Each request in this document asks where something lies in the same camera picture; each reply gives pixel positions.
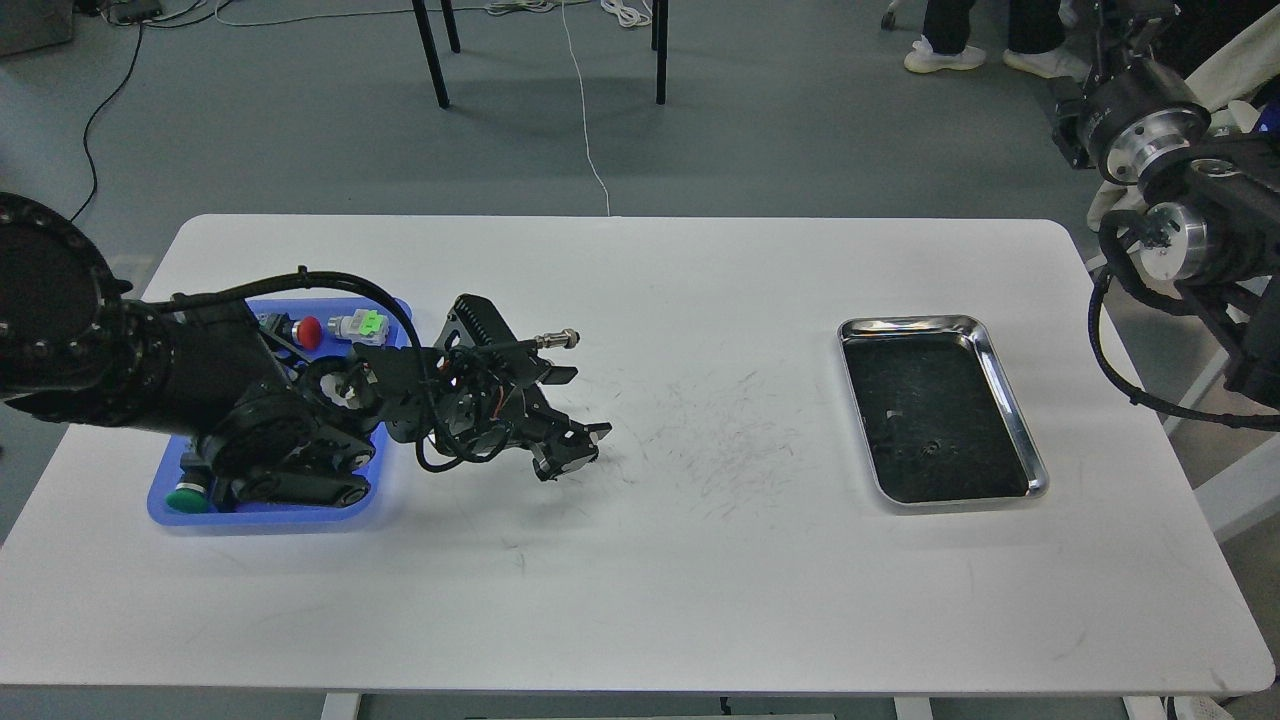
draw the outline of white cable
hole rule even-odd
[[[564,5],[584,5],[591,0],[494,0],[484,6],[484,10],[498,18],[511,13],[550,13],[556,8]]]
[[[618,18],[618,24],[622,27],[645,27],[653,23],[653,10],[645,15],[640,10],[628,6],[623,0],[600,0],[600,9],[605,13]]]
[[[157,15],[155,18],[147,18],[145,22],[147,22],[147,23],[160,23],[160,22],[164,22],[164,20],[172,20],[174,18],[186,15],[187,13],[195,10],[196,8],[202,6],[206,1],[207,0],[196,0],[195,3],[192,3],[191,5],[188,5],[183,10],[179,10],[177,13],[169,13],[168,15]]]
[[[595,170],[595,161],[591,160],[591,136],[586,132],[586,86],[582,83],[582,68],[577,64],[577,54],[573,53],[573,36],[568,32],[568,18],[564,13],[564,4],[561,4],[561,23],[564,26],[564,40],[568,41],[568,56],[573,59],[573,70],[577,72],[577,91],[582,96],[582,141],[586,143],[586,164],[591,167],[595,182],[600,183],[604,191],[604,217],[612,217],[613,209],[609,206],[609,188],[600,179],[600,173]]]

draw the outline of metal tray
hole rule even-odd
[[[1042,495],[1036,452],[987,328],[968,315],[840,325],[876,484],[901,506]]]

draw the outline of chair leg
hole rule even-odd
[[[453,0],[440,0],[440,9],[444,10],[444,31],[449,33],[449,50],[462,53],[458,44],[458,23],[453,19]]]
[[[422,50],[426,64],[431,68],[431,85],[435,86],[435,101],[440,108],[449,106],[449,92],[444,90],[444,73],[440,72],[440,58],[435,54],[435,40],[431,37],[431,23],[426,19],[425,0],[413,0],[413,17],[417,19],[417,32],[422,36]]]
[[[658,104],[667,104],[667,0],[654,0],[654,27],[658,33]]]

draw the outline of black cable on floor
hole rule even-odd
[[[138,64],[138,51],[142,50],[143,29],[143,26],[138,23],[138,44],[133,46],[133,59],[129,60],[129,72],[124,73],[124,79],[120,81],[120,85],[115,86],[115,90],[106,96],[106,100],[104,100],[102,104],[93,110],[93,114],[88,117],[88,122],[84,123],[84,133],[81,136],[81,146],[84,149],[84,156],[88,158],[88,172],[93,176],[93,187],[90,188],[88,197],[86,197],[84,202],[81,204],[79,210],[76,210],[76,214],[72,215],[73,223],[76,222],[76,218],[84,211],[84,208],[88,208],[88,204],[93,201],[93,196],[97,195],[97,165],[93,163],[93,154],[88,151],[88,131],[93,127],[93,119],[102,111],[102,108],[106,108],[108,102],[114,100],[115,96],[124,90],[124,85],[129,82],[129,78],[133,77],[133,68]]]

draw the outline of table leg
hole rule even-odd
[[[1124,711],[1129,714],[1129,720],[1165,720],[1165,707],[1158,697],[1126,697],[1124,698]]]
[[[933,720],[933,706],[927,697],[895,697],[897,720]]]
[[[360,715],[360,693],[329,693],[324,696],[320,720],[356,720]]]
[[[435,86],[435,101],[440,108],[449,106],[449,94],[444,90],[444,73],[440,72],[440,58],[435,54],[435,40],[431,37],[431,23],[426,19],[425,0],[413,0],[413,17],[417,19],[417,33],[422,36],[422,50],[426,64],[431,68],[431,85]]]
[[[653,24],[658,33],[658,104],[667,104],[667,0],[654,0]]]
[[[1196,488],[1217,542],[1280,512],[1280,437],[1272,437]]]
[[[444,32],[449,35],[449,50],[462,53],[458,44],[458,23],[453,19],[453,0],[440,0],[440,9],[444,10]]]

